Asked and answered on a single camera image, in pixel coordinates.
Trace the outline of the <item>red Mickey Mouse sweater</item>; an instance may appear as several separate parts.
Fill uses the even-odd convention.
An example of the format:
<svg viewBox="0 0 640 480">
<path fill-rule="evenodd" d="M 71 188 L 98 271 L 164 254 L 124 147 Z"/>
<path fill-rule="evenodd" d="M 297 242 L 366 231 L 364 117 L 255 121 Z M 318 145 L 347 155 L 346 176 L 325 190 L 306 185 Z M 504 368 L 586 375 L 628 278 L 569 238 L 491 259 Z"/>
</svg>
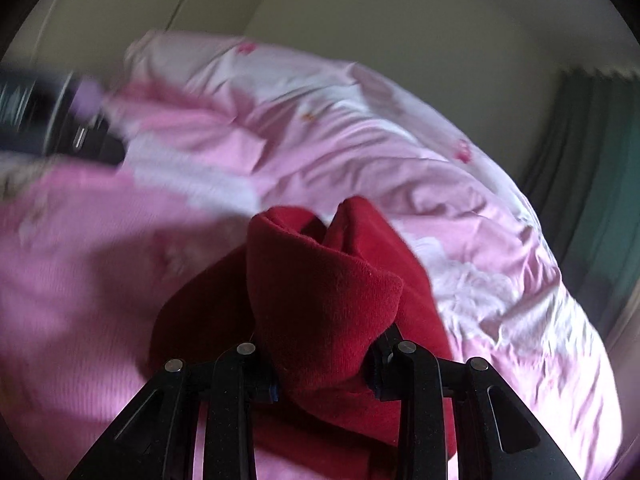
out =
<svg viewBox="0 0 640 480">
<path fill-rule="evenodd" d="M 270 355 L 286 400 L 285 408 L 256 411 L 259 474 L 389 479 L 400 407 L 374 396 L 361 365 L 390 326 L 450 357 L 427 273 L 382 214 L 361 197 L 344 200 L 330 223 L 303 208 L 273 207 L 250 220 L 243 246 L 162 307 L 149 363 L 207 362 L 254 340 Z"/>
</svg>

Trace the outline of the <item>folded purple garment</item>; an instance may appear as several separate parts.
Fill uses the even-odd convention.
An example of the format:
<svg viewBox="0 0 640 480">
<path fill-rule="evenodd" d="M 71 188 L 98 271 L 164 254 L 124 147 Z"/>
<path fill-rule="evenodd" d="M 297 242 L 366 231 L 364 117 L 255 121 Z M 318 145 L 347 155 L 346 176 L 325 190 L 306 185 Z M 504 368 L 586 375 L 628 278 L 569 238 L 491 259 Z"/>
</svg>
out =
<svg viewBox="0 0 640 480">
<path fill-rule="evenodd" d="M 70 110 L 81 119 L 89 119 L 99 113 L 104 98 L 102 84 L 89 76 L 78 76 L 73 79 L 72 104 Z"/>
</svg>

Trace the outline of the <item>white louvered wardrobe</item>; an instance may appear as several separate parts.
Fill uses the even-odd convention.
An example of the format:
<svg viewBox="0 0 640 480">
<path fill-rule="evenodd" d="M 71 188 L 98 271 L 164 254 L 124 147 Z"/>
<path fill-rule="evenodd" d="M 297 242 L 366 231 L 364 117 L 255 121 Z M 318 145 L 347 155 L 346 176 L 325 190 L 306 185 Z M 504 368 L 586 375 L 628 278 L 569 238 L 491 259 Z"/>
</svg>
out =
<svg viewBox="0 0 640 480">
<path fill-rule="evenodd" d="M 262 0 L 1 0 L 1 55 L 105 74 L 150 30 L 241 35 Z"/>
</svg>

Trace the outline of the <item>pink floral duvet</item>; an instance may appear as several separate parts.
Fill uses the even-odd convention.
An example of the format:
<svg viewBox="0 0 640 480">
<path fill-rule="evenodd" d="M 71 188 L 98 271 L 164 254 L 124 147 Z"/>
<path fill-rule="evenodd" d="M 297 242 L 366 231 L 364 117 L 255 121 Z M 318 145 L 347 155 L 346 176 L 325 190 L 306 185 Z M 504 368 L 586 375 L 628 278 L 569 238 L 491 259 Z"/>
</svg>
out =
<svg viewBox="0 0 640 480">
<path fill-rule="evenodd" d="M 329 229 L 351 202 L 367 258 L 410 290 L 347 300 L 343 330 L 408 304 L 412 333 L 491 362 L 582 478 L 610 473 L 623 423 L 604 344 L 528 199 L 434 108 L 357 63 L 178 32 L 132 44 L 102 106 L 126 143 L 116 168 L 1 156 L 1 411 L 43 477 L 142 387 L 178 291 L 258 214 Z"/>
</svg>

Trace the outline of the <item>green curtain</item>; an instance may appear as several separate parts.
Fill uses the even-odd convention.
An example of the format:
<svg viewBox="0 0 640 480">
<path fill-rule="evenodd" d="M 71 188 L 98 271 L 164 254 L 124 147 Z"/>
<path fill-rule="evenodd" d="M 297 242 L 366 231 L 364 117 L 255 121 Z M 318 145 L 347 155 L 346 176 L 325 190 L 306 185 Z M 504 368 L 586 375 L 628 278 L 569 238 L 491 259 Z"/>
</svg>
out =
<svg viewBox="0 0 640 480">
<path fill-rule="evenodd" d="M 602 337 L 639 278 L 639 77 L 563 73 L 522 190 Z"/>
</svg>

